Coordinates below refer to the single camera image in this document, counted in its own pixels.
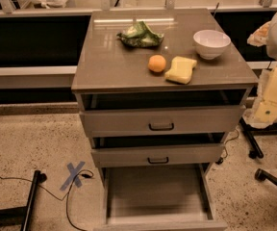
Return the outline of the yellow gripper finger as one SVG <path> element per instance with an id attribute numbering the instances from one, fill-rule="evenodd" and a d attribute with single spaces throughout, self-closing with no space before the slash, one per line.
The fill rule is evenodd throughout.
<path id="1" fill-rule="evenodd" d="M 258 28 L 253 34 L 249 36 L 247 43 L 256 47 L 266 45 L 269 25 L 270 22 L 267 21 L 264 25 Z"/>

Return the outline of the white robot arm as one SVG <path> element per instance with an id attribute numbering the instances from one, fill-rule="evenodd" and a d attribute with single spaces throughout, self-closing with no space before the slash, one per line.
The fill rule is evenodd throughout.
<path id="1" fill-rule="evenodd" d="M 251 34 L 247 43 L 257 47 L 265 45 L 267 55 L 277 61 L 277 13 Z M 262 71 L 257 97 L 245 118 L 254 128 L 266 128 L 277 119 L 277 65 L 272 70 Z"/>

